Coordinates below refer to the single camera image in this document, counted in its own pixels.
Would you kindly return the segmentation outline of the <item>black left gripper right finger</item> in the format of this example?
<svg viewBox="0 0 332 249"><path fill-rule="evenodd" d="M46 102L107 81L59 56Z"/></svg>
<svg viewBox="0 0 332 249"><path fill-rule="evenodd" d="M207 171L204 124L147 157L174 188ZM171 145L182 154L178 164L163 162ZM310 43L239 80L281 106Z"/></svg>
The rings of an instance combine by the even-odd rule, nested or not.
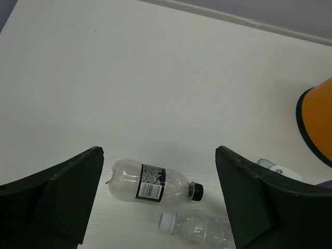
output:
<svg viewBox="0 0 332 249"><path fill-rule="evenodd" d="M257 165L231 149L215 163L237 248L331 248L331 190Z"/></svg>

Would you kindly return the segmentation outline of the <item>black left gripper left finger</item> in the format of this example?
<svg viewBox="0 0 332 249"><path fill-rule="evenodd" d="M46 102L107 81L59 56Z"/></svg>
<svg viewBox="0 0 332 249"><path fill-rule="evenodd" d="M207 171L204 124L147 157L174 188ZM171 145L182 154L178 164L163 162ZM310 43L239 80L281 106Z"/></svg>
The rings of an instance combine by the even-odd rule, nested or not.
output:
<svg viewBox="0 0 332 249"><path fill-rule="evenodd" d="M1 185L1 248L77 248L104 164L102 147Z"/></svg>

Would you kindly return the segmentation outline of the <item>orange cylindrical bin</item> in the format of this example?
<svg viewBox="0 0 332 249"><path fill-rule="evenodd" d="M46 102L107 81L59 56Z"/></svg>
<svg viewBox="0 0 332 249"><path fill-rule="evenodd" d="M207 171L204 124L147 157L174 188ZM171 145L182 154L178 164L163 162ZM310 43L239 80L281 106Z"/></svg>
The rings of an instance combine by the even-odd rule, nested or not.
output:
<svg viewBox="0 0 332 249"><path fill-rule="evenodd" d="M331 78L300 96L296 121L308 148L331 167Z"/></svg>

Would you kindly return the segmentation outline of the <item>small clear bottle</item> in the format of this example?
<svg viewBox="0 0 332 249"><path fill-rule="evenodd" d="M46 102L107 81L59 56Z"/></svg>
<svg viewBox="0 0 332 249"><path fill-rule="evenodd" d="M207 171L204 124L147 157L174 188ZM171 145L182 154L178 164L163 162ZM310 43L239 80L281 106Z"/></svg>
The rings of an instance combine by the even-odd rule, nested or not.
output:
<svg viewBox="0 0 332 249"><path fill-rule="evenodd" d="M236 248L228 218L204 211L163 212L158 229L195 248Z"/></svg>

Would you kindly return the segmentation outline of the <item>clear bottle black label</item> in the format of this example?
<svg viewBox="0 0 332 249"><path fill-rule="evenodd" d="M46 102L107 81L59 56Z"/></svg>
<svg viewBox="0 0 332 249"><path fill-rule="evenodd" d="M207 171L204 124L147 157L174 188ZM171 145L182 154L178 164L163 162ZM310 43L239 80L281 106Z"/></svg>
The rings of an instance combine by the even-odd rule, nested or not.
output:
<svg viewBox="0 0 332 249"><path fill-rule="evenodd" d="M115 162L106 185L118 200L169 207L199 202L204 194L201 184L189 181L179 171L127 159Z"/></svg>

